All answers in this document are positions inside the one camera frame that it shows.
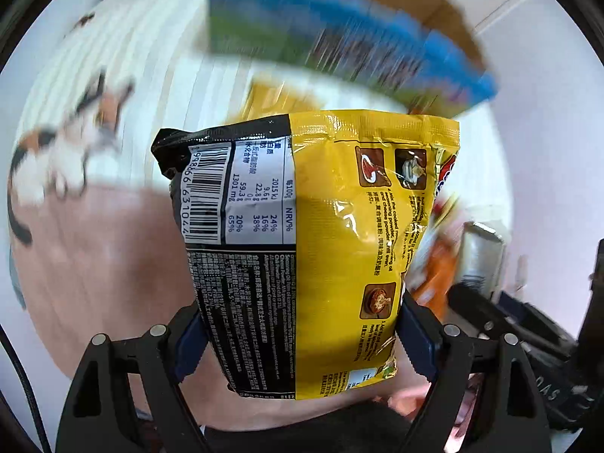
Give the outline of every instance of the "yellow package panel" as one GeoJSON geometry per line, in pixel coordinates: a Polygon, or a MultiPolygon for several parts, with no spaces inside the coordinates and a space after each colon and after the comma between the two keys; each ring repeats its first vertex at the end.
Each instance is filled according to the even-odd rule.
{"type": "Polygon", "coordinates": [[[302,399],[322,396],[325,375],[388,360],[402,275],[428,223],[439,166],[457,152],[458,126],[376,111],[290,114],[290,123],[302,399]],[[371,333],[373,352],[362,340],[369,328],[381,329],[371,333]]]}

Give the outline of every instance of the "yellow and black package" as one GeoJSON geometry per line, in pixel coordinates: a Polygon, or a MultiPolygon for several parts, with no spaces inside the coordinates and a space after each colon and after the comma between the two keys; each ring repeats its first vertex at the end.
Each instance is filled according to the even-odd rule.
{"type": "Polygon", "coordinates": [[[159,132],[152,152],[233,390],[312,399],[396,372],[402,277],[458,147],[453,120],[368,110],[159,132]]]}

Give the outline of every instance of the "barcode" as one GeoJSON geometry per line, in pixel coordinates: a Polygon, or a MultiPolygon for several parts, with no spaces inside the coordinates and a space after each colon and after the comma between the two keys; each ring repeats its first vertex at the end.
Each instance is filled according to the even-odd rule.
{"type": "Polygon", "coordinates": [[[191,146],[180,180],[180,228],[186,243],[219,244],[220,207],[230,143],[191,146]]]}

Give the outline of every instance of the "white wall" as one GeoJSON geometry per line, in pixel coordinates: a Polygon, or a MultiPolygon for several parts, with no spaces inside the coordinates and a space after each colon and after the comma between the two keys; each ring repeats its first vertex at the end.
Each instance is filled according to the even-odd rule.
{"type": "Polygon", "coordinates": [[[515,201],[510,261],[528,255],[527,299],[577,334],[604,238],[604,68],[555,0],[524,0],[480,38],[501,88],[492,108],[515,201]]]}
{"type": "MultiPolygon", "coordinates": [[[[6,179],[14,135],[35,76],[78,19],[100,0],[53,0],[29,28],[0,74],[0,179],[6,179]]],[[[0,190],[0,206],[6,206],[0,190]]],[[[59,426],[69,380],[50,359],[28,313],[13,293],[8,273],[7,225],[0,222],[0,323],[23,363],[34,389],[51,446],[59,426]]],[[[0,390],[29,436],[39,445],[25,394],[0,347],[0,390]]]]}

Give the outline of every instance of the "metal pin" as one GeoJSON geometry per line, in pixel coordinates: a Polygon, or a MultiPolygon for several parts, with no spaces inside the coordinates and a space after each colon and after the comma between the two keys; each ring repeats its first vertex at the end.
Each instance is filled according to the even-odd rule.
{"type": "Polygon", "coordinates": [[[518,337],[510,333],[505,334],[503,336],[503,340],[505,340],[509,345],[516,345],[518,343],[518,337]]]}
{"type": "Polygon", "coordinates": [[[461,333],[459,327],[453,324],[446,324],[443,327],[443,330],[449,337],[457,337],[461,333]]]}
{"type": "Polygon", "coordinates": [[[105,334],[96,334],[95,337],[92,338],[91,342],[94,345],[101,345],[106,340],[107,340],[107,337],[105,337],[105,334]]]}
{"type": "Polygon", "coordinates": [[[153,337],[159,337],[163,334],[165,334],[166,328],[165,325],[163,324],[157,324],[151,327],[151,330],[149,330],[149,333],[153,336],[153,337]]]}

